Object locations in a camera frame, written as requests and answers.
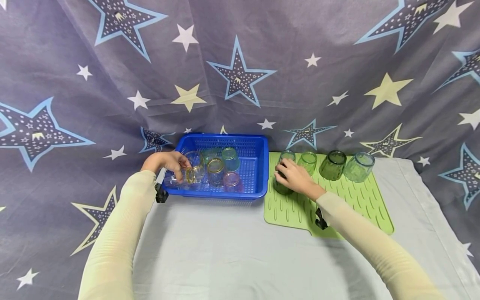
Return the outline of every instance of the arm sleeve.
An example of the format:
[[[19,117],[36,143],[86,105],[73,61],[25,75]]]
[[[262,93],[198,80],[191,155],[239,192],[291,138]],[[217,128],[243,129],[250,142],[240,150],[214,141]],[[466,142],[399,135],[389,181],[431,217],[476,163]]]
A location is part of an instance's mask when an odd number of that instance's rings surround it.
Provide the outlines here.
[[[444,299],[415,259],[344,199],[327,192],[316,203],[327,224],[375,268],[394,300]]]
[[[79,300],[133,300],[133,255],[155,200],[151,171],[130,176],[85,264]]]

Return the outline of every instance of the green glass cup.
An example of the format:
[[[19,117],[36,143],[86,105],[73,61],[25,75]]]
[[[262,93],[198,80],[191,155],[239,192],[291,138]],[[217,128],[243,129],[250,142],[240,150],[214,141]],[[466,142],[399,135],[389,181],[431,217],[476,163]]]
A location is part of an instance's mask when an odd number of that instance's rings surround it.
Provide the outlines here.
[[[347,156],[342,151],[333,150],[327,154],[318,169],[320,175],[326,180],[335,181],[342,177]]]

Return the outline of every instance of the teal glass cup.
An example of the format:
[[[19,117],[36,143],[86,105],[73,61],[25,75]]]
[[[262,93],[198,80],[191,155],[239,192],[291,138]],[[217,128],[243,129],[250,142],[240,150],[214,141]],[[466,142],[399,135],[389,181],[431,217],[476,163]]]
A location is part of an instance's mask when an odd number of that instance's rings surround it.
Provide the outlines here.
[[[356,153],[348,161],[343,174],[353,182],[364,182],[370,175],[375,164],[375,158],[366,152]]]

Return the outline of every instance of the yellow star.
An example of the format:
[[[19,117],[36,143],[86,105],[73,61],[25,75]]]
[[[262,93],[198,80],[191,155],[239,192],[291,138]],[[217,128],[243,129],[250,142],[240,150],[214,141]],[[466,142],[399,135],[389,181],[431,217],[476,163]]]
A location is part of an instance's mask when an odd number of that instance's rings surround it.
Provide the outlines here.
[[[374,88],[373,90],[367,92],[365,96],[367,95],[375,96],[375,102],[373,103],[372,109],[379,106],[385,101],[388,101],[398,106],[402,106],[402,104],[400,103],[400,99],[398,99],[397,92],[402,88],[404,88],[412,80],[413,79],[407,79],[407,80],[394,82],[392,81],[388,73],[385,73],[385,77],[382,80],[382,84],[379,87]]]
[[[173,102],[170,104],[185,104],[187,107],[188,112],[192,111],[193,105],[195,103],[207,103],[205,100],[197,97],[197,92],[198,92],[198,86],[200,84],[197,84],[194,86],[190,91],[184,90],[179,86],[175,86],[177,89],[177,92],[179,93],[180,97],[175,99]]]

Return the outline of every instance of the star-patterned backdrop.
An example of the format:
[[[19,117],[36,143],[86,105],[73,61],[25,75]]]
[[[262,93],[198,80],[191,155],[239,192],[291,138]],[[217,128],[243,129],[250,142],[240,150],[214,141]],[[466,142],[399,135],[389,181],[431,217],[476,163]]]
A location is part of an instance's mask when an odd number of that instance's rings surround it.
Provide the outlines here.
[[[410,159],[480,269],[480,1],[281,2],[0,0],[1,299],[76,299],[125,180],[191,132]]]

